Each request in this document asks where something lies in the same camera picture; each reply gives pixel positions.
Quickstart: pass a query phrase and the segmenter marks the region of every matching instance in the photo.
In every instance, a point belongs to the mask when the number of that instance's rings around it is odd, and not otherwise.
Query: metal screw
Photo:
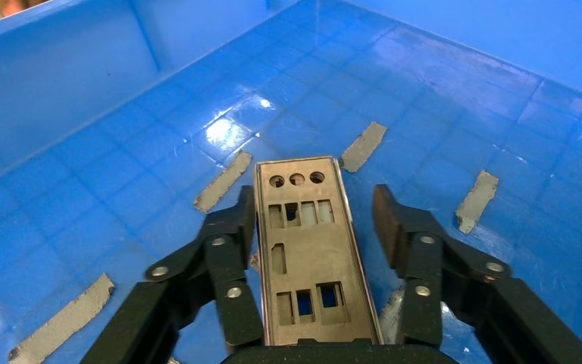
[[[241,294],[242,294],[242,290],[240,290],[238,287],[233,287],[233,288],[230,288],[230,289],[227,291],[227,297],[229,297],[229,298],[237,298],[237,297],[239,297]]]
[[[226,242],[227,241],[223,237],[219,237],[219,238],[213,240],[213,243],[211,243],[211,245],[218,246],[218,245],[223,245]]]
[[[164,266],[157,267],[157,268],[153,269],[151,272],[153,277],[159,277],[160,275],[165,275],[166,273],[168,273],[168,268],[166,268]]]
[[[432,237],[421,237],[421,241],[426,244],[433,244],[435,240]]]
[[[425,286],[418,286],[418,287],[416,287],[416,294],[418,296],[427,297],[431,294],[431,291],[429,288],[427,288]]]
[[[485,264],[485,267],[490,271],[503,271],[503,266],[498,263],[489,262]]]

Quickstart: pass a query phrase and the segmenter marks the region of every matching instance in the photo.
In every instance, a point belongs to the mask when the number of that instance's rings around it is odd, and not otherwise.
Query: blue plastic bin
[[[0,20],[0,362],[105,272],[110,303],[48,358],[78,361],[144,269],[194,238],[192,201],[238,151],[340,155],[371,121],[383,143],[343,176],[377,310],[400,285],[372,228],[382,183],[510,263],[582,338],[577,89],[567,0],[52,0]],[[481,170],[498,191],[464,235],[454,211]],[[443,318],[442,350],[486,362]],[[225,357],[213,305],[174,355]]]

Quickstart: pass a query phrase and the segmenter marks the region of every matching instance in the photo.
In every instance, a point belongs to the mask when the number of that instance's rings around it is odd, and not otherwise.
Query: metal plate
[[[381,344],[337,161],[261,162],[255,188],[266,344]]]

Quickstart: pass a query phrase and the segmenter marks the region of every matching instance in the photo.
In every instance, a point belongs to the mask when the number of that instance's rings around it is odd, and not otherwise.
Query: grid pattern
[[[0,362],[106,272],[111,302],[48,358],[77,361],[143,270],[194,238],[204,216],[192,201],[239,150],[256,161],[340,155],[371,121],[388,126],[383,143],[358,173],[343,173],[377,309],[400,285],[369,213],[373,185],[388,184],[452,236],[511,263],[582,338],[582,93],[320,0],[283,11],[0,179]],[[452,216],[483,169],[499,190],[465,236]],[[252,181],[250,170],[216,209]],[[486,362],[470,328],[443,313],[443,351]],[[213,305],[181,335],[179,360],[224,358]]]

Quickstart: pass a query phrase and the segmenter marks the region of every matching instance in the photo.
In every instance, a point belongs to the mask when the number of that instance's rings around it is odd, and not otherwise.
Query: rectangular hole
[[[302,222],[305,225],[316,225],[318,220],[315,216],[315,205],[313,201],[303,202],[302,208]]]
[[[298,316],[300,316],[300,323],[314,322],[315,315],[313,313],[313,305],[311,304],[310,290],[297,290],[298,297]]]
[[[271,220],[272,229],[284,228],[282,219],[282,205],[269,205],[269,220]]]
[[[300,226],[300,215],[298,213],[298,204],[296,202],[285,203],[284,210],[286,212],[286,226],[288,228]]]
[[[286,274],[286,256],[284,255],[284,244],[278,243],[271,249],[271,260],[273,271],[279,275]]]
[[[318,294],[322,303],[320,314],[322,325],[349,322],[343,288],[340,282],[318,284]]]
[[[318,289],[320,291],[322,306],[324,308],[338,306],[338,293],[336,293],[337,290],[340,291],[340,285],[338,283],[322,284],[318,286]]]
[[[318,213],[320,214],[320,223],[329,224],[333,222],[333,211],[331,210],[331,201],[322,199],[318,201]]]
[[[280,326],[295,324],[291,292],[282,292],[277,294],[277,313],[280,317]]]

